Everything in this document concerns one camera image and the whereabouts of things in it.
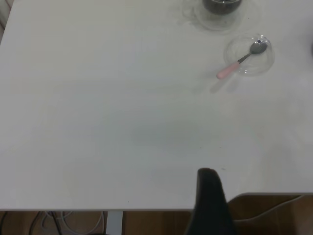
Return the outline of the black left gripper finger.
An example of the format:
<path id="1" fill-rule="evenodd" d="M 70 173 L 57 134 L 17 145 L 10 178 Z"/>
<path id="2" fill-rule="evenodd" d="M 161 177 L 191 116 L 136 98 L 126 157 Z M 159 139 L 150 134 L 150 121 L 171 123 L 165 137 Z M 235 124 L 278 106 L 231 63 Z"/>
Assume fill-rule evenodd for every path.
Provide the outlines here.
<path id="1" fill-rule="evenodd" d="M 186 235 L 235 235 L 236 227 L 217 172 L 201 168 L 197 175 L 196 201 Z"/>

